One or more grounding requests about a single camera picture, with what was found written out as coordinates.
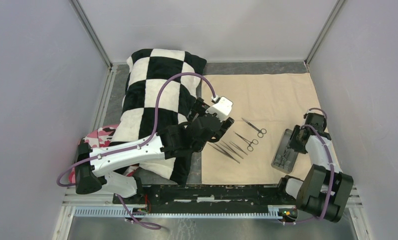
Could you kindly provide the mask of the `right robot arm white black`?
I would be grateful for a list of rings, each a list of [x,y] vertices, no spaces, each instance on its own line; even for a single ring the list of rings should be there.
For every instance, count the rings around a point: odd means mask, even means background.
[[[276,199],[311,214],[315,219],[337,223],[346,208],[352,191],[353,177],[343,173],[335,163],[332,138],[327,128],[327,114],[313,107],[303,116],[302,125],[286,129],[271,165],[285,173],[278,183]],[[311,167],[301,180],[290,173],[299,154],[308,155]]]

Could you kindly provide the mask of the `steel tweezers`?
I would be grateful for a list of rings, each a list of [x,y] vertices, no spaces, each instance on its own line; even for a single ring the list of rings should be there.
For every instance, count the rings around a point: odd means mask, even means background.
[[[237,144],[235,144],[232,141],[229,141],[229,143],[234,146],[235,148],[237,148],[238,150],[240,150],[242,153],[244,153],[245,155],[248,155],[240,146],[238,146]]]
[[[233,161],[235,161],[236,163],[240,164],[240,162],[235,159],[232,155],[230,155],[225,149],[223,149],[221,146],[215,144],[215,143],[208,143],[209,146],[211,146],[212,148],[214,148],[215,150],[217,150],[218,152],[220,152],[221,154],[223,154],[224,156],[232,159]]]
[[[226,142],[222,142],[222,145],[227,148],[228,150],[230,150],[231,152],[233,152],[235,155],[239,156],[241,159],[243,159],[243,157],[237,153],[232,147],[230,147]]]

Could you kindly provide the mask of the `beige surgical wrap cloth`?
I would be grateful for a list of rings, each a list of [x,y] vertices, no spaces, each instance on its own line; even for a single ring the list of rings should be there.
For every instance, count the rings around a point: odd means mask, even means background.
[[[319,108],[321,104],[309,74],[244,74],[208,75],[215,92],[233,102],[230,117],[234,124],[216,145],[226,150],[240,164],[221,154],[210,145],[201,153],[201,180],[207,185],[252,185],[276,184],[285,173],[271,166],[285,129],[292,129],[304,122],[308,109]],[[263,138],[246,124],[248,120],[258,128],[265,128]],[[248,140],[258,140],[252,152],[247,143],[234,134]],[[232,141],[248,155],[235,148]],[[226,142],[243,159],[222,145]]]

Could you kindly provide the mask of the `steel forceps scissors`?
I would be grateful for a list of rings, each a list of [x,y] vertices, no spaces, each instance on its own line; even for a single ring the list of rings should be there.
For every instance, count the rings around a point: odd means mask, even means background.
[[[247,125],[249,125],[251,128],[253,128],[255,131],[257,131],[257,136],[259,138],[263,138],[265,134],[267,134],[267,130],[265,128],[258,128],[257,126],[253,125],[251,122],[248,120],[244,119],[243,117],[241,118]]]
[[[239,138],[241,138],[244,142],[247,143],[247,147],[246,147],[246,148],[247,148],[247,150],[248,150],[249,152],[252,152],[252,151],[254,150],[253,145],[258,145],[258,144],[259,144],[259,141],[258,141],[257,139],[249,140],[249,139],[243,137],[242,135],[240,135],[240,134],[237,133],[237,132],[234,132],[234,134],[235,134],[236,136],[238,136]]]

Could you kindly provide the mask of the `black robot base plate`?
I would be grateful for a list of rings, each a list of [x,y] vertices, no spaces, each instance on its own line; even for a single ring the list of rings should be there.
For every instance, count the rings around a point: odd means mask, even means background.
[[[143,185],[140,193],[123,199],[146,206],[151,214],[253,214],[269,206],[294,206],[296,200],[276,184]]]

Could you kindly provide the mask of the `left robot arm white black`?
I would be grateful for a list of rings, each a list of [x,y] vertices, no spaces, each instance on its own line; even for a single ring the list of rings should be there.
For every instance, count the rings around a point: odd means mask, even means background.
[[[92,148],[81,141],[73,166],[75,192],[87,195],[103,189],[120,195],[132,204],[144,198],[141,181],[116,173],[117,169],[147,161],[163,161],[199,153],[207,143],[216,143],[234,123],[229,116],[233,102],[221,96],[209,106],[198,98],[187,122],[167,126],[148,138]]]

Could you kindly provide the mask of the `metal surgical instrument tray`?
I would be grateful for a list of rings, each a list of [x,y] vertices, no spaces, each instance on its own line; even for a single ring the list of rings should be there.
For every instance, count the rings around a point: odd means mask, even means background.
[[[271,162],[271,166],[274,169],[281,171],[285,174],[290,174],[293,171],[299,154],[293,149],[288,148],[288,143],[290,137],[292,136],[292,133],[293,131],[291,129],[285,129]]]

